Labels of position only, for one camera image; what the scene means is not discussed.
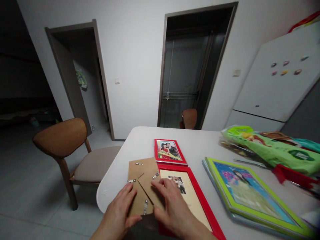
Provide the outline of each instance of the plastic bag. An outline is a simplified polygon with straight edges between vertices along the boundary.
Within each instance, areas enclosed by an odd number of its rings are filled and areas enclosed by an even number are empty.
[[[282,164],[311,175],[320,170],[320,154],[263,137],[249,126],[231,126],[221,131],[232,142],[247,146],[272,167]]]

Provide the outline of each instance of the chair seat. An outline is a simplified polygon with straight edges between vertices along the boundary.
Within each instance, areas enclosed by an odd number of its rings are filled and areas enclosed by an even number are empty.
[[[85,182],[101,182],[120,148],[120,146],[106,147],[88,153],[74,172],[74,179]]]

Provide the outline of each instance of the refrigerator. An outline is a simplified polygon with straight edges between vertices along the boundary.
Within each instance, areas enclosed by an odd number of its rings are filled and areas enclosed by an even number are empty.
[[[263,44],[226,127],[280,130],[319,77],[320,22]]]

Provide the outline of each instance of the floor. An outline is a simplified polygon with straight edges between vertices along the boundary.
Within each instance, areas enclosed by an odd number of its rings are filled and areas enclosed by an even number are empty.
[[[108,128],[88,137],[92,150],[123,145]],[[58,164],[31,141],[38,131],[29,123],[0,130],[0,239],[89,239],[102,219],[97,189],[76,186],[79,208],[72,211]],[[86,154],[83,145],[66,158],[70,171]]]

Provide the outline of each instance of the red picture frame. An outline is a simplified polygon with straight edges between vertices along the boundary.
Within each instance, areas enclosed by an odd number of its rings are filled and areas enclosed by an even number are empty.
[[[195,176],[193,175],[193,172],[191,168],[189,167],[181,167],[181,166],[172,166],[172,165],[164,165],[164,164],[158,164],[159,171],[162,170],[169,170],[169,171],[176,171],[176,172],[187,172],[188,176],[190,178],[190,181],[192,183],[192,186],[197,194],[197,197],[199,199],[199,202],[202,206],[202,209],[207,217],[207,220],[210,224],[210,227],[212,229],[212,234],[218,239],[218,240],[226,240],[226,237],[224,236],[220,225],[215,218],[206,197],[204,196]],[[175,236],[172,232],[170,232],[168,229],[166,229],[161,223],[159,223],[159,233],[166,236]]]
[[[164,159],[164,158],[160,158],[159,157],[159,152],[158,152],[158,143],[157,141],[163,141],[163,142],[173,142],[174,145],[175,145],[175,148],[177,150],[177,153],[178,155],[180,156],[180,160],[174,160],[174,159],[168,159],[169,158],[169,155],[167,155],[167,159]],[[181,150],[180,150],[180,147],[177,143],[176,140],[168,140],[168,139],[154,139],[154,157],[156,159],[156,162],[158,164],[170,164],[170,165],[179,165],[179,166],[185,166],[187,167],[188,166],[188,163],[186,162]]]

